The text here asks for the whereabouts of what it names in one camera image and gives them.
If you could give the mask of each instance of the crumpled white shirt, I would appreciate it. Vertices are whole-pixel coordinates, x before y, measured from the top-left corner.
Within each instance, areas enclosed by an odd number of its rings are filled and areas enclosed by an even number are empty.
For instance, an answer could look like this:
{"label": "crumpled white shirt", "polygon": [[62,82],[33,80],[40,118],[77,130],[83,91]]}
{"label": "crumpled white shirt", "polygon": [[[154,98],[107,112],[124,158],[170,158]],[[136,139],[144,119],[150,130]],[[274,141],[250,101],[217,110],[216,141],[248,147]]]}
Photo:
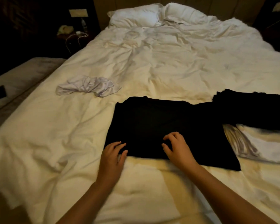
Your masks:
{"label": "crumpled white shirt", "polygon": [[104,77],[90,78],[85,75],[75,76],[66,83],[60,84],[56,88],[57,95],[68,95],[73,92],[93,92],[97,97],[106,97],[121,89],[121,86]]}

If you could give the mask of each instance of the bed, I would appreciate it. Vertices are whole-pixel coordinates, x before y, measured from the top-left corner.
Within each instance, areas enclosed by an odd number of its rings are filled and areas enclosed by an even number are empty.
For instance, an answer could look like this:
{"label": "bed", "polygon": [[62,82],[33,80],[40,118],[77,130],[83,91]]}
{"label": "bed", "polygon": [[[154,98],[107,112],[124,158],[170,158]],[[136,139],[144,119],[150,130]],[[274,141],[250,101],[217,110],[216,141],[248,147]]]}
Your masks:
{"label": "bed", "polygon": [[[148,96],[198,104],[226,88],[280,94],[280,53],[256,29],[187,6],[172,5],[171,15],[158,6],[162,17],[155,27],[118,27],[111,18],[1,126],[0,192],[11,208],[23,205],[32,223],[56,223],[95,181],[117,102]],[[188,18],[181,14],[185,8],[192,12]],[[122,89],[104,98],[55,94],[76,75],[106,77]],[[280,223],[280,165],[239,161],[239,172],[205,168]],[[128,157],[94,223],[220,222],[169,161]]]}

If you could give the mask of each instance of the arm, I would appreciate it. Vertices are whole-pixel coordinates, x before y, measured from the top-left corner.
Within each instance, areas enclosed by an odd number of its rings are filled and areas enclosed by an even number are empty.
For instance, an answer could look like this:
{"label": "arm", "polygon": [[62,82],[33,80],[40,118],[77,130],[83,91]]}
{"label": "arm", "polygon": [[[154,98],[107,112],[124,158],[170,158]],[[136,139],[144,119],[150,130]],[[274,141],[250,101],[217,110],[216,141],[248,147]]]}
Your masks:
{"label": "arm", "polygon": [[123,165],[127,158],[127,150],[123,151],[118,161],[118,152],[126,145],[126,143],[119,145],[120,143],[115,142],[106,146],[101,156],[96,181],[56,224],[84,224],[93,222],[98,211],[119,180],[123,170]]}
{"label": "arm", "polygon": [[172,151],[162,144],[170,161],[183,171],[203,193],[223,224],[276,224],[272,219],[212,176],[194,159],[183,136],[173,132],[164,137]]}

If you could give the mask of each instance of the nightstand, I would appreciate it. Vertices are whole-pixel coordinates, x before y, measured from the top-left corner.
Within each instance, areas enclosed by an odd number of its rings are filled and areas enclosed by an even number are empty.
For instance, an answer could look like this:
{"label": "nightstand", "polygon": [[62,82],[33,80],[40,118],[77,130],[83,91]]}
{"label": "nightstand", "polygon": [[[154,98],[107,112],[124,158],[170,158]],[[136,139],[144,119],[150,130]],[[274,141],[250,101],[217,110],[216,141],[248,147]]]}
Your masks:
{"label": "nightstand", "polygon": [[72,32],[69,35],[57,35],[56,43],[60,49],[58,51],[59,57],[68,59],[95,38],[94,33],[88,32],[87,34],[87,37],[83,37],[84,34],[77,35],[76,32]]}

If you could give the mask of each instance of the person's right hand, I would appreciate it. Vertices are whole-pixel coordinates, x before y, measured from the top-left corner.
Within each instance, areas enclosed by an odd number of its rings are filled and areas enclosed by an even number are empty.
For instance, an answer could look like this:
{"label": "person's right hand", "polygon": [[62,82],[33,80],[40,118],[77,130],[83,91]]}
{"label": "person's right hand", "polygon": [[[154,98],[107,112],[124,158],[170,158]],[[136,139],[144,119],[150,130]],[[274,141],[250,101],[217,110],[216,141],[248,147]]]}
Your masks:
{"label": "person's right hand", "polygon": [[198,164],[184,140],[184,137],[179,132],[167,134],[163,139],[170,140],[172,151],[164,143],[162,144],[163,150],[167,154],[169,160],[181,171],[185,172]]}

